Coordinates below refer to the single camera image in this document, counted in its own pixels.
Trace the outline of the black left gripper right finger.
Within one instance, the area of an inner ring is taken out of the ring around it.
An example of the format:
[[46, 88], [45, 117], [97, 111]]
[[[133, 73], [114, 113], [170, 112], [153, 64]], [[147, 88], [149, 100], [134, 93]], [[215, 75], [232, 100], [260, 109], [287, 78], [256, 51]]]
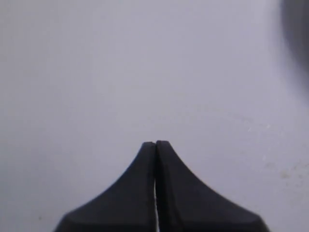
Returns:
[[156, 203], [162, 232], [267, 232], [262, 218], [204, 184], [168, 141], [156, 142]]

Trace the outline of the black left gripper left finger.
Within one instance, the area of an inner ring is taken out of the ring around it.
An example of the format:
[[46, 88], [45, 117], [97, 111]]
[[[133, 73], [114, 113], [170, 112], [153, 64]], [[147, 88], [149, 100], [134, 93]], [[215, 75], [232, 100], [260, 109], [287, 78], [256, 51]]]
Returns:
[[142, 144], [126, 171], [98, 197], [67, 213], [57, 232], [154, 232], [155, 143]]

